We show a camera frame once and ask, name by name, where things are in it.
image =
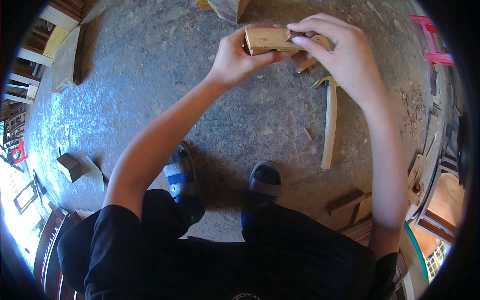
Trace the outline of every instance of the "hand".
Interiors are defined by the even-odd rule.
[[[290,56],[286,52],[274,51],[250,56],[242,49],[244,43],[245,27],[221,39],[215,62],[205,79],[230,89],[245,81],[256,70]]]
[[[326,67],[362,109],[375,106],[376,99],[387,96],[369,40],[361,29],[323,13],[288,24],[287,27],[305,32],[308,37],[317,33],[324,35],[335,44],[335,49],[328,51],[306,37],[292,39]]]

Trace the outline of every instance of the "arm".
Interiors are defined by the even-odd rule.
[[[407,172],[395,114],[368,38],[359,28],[325,14],[310,16],[288,27],[306,32],[307,36],[322,34],[335,44],[335,49],[328,51],[306,37],[292,40],[329,70],[365,114],[373,157],[373,227],[369,248],[376,260],[397,252],[407,214]]]
[[[245,28],[223,38],[207,77],[129,143],[113,169],[104,207],[123,206],[141,219],[145,191],[207,108],[256,70],[288,57],[281,52],[250,56],[241,48],[244,39]]]

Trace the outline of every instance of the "wooden handle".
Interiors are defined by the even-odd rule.
[[[336,129],[336,86],[327,87],[327,115],[325,121],[324,154],[322,156],[322,169],[329,169],[332,163],[333,142]]]

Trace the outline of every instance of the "red plastic stool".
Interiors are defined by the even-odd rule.
[[[414,22],[419,22],[423,28],[423,32],[427,36],[428,47],[430,48],[430,53],[425,53],[425,60],[433,63],[439,63],[442,65],[453,66],[453,57],[448,53],[439,52],[437,42],[433,37],[433,34],[439,34],[433,22],[424,16],[415,16],[411,15],[410,19]]]
[[[27,159],[28,155],[25,155],[25,150],[24,150],[24,143],[25,141],[22,141],[20,144],[17,145],[17,147],[15,149],[13,149],[11,152],[10,152],[10,155],[12,156],[12,160],[13,160],[13,164],[16,165],[18,164],[19,162],[21,161],[24,161]],[[17,153],[18,151],[20,151],[20,157],[18,159],[15,159],[13,157],[13,155],[15,153]]]

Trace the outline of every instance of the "claw hammer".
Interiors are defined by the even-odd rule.
[[[327,76],[317,80],[317,82],[312,85],[312,88],[319,87],[322,82],[327,84],[327,114],[325,121],[324,154],[322,155],[320,167],[326,170],[330,168],[332,163],[333,142],[336,129],[336,87],[338,83],[336,83],[332,76]]]

